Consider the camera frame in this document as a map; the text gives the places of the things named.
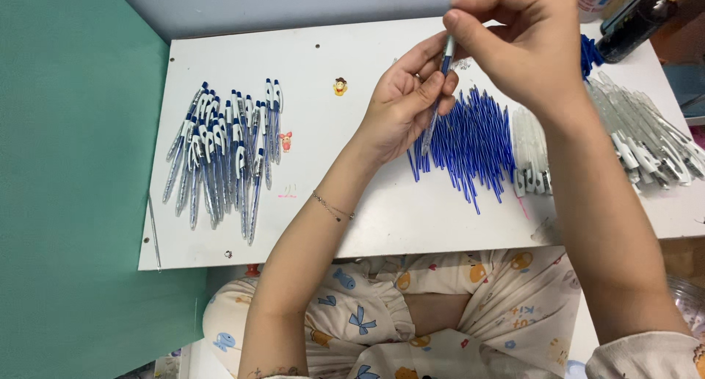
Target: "left hand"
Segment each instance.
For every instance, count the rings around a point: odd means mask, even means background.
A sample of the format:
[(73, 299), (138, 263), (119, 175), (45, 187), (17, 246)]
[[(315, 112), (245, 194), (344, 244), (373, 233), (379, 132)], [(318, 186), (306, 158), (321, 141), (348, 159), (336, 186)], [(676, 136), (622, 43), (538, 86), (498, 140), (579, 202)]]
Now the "left hand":
[(445, 36), (439, 32), (418, 43), (379, 79), (365, 118), (351, 140), (376, 164), (398, 158), (421, 135), (431, 122), (438, 96), (439, 115), (453, 108), (458, 75), (450, 71), (444, 77), (438, 70)]

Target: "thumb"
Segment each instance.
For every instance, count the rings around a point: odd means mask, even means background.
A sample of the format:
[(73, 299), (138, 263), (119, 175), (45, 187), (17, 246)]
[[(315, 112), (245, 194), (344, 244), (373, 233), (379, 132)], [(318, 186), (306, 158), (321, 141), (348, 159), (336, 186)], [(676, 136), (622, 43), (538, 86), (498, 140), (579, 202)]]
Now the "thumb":
[(438, 95), (441, 94), (444, 81), (443, 74), (440, 71), (435, 71), (416, 90), (401, 97), (397, 106), (399, 111), (403, 113), (404, 120), (411, 121), (417, 113), (434, 104)]
[(480, 66), (490, 65), (494, 59), (501, 58), (509, 47), (506, 41), (490, 32), (477, 18), (462, 10), (450, 10), (444, 15), (443, 24)]

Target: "white board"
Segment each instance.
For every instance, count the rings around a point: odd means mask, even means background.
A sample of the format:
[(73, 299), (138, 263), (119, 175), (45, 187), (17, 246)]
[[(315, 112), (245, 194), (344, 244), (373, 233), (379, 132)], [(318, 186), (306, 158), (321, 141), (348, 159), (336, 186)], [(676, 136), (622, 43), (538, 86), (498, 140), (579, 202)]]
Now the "white board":
[[(419, 41), (443, 30), (440, 18), (334, 25), (174, 40), (166, 74), (162, 115), (156, 141), (152, 181), (154, 219), (163, 268), (225, 266), (261, 263), (267, 259), (281, 233), (296, 215), (330, 164), (353, 135), (379, 77), (393, 59)], [(583, 25), (582, 32), (599, 38), (598, 24)], [(649, 43), (643, 44), (619, 65), (602, 68), (612, 80), (645, 92), (664, 116), (687, 132), (673, 92)], [(472, 63), (456, 70), (459, 88), (474, 84), (494, 95), (510, 113), (518, 104), (500, 93), (480, 68)], [(292, 131), (291, 151), (282, 153), (272, 167), (273, 185), (262, 189), (257, 230), (251, 247), (242, 240), (239, 216), (227, 214), (218, 229), (210, 229), (203, 198), (198, 227), (191, 231), (188, 207), (174, 215), (175, 193), (162, 204), (169, 163), (166, 152), (189, 101), (203, 81), (216, 90), (224, 104), (231, 89), (264, 98), (264, 81), (279, 79), (284, 95), (281, 131)], [(333, 94), (338, 77), (348, 82), (341, 97)], [(448, 173), (432, 169), (414, 182), (405, 155), (383, 167), (372, 179), (357, 206), (357, 216), (338, 257), (450, 250), (513, 248), (555, 243), (537, 228), (556, 216), (553, 200), (546, 196), (523, 198), (524, 208), (505, 183), (499, 204), (494, 193), (478, 188), (481, 214), (452, 188)], [(641, 199), (659, 238), (705, 234), (705, 183)], [(140, 270), (156, 269), (152, 226), (147, 211), (140, 254)], [(227, 257), (225, 252), (232, 252)]]

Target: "sleeve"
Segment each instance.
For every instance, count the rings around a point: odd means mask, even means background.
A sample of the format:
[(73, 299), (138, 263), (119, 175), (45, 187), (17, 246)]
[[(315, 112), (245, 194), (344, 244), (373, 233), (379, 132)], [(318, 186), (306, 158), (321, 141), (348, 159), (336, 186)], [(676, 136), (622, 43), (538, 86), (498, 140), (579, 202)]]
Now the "sleeve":
[(678, 332), (645, 332), (595, 349), (591, 379), (705, 379), (705, 346)]

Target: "tattoo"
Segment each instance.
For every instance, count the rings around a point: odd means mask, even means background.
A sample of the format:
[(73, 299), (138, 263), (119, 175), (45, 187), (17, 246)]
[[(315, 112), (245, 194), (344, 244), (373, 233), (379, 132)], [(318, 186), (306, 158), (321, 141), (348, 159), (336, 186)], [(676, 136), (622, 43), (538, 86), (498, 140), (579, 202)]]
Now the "tattoo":
[(285, 367), (280, 366), (277, 367), (277, 369), (275, 371), (272, 371), (271, 373), (262, 373), (262, 371), (260, 371), (260, 367), (257, 367), (257, 370), (250, 372), (247, 377), (253, 379), (264, 379), (276, 375), (298, 376), (299, 368), (293, 366), (289, 369), (286, 369)]

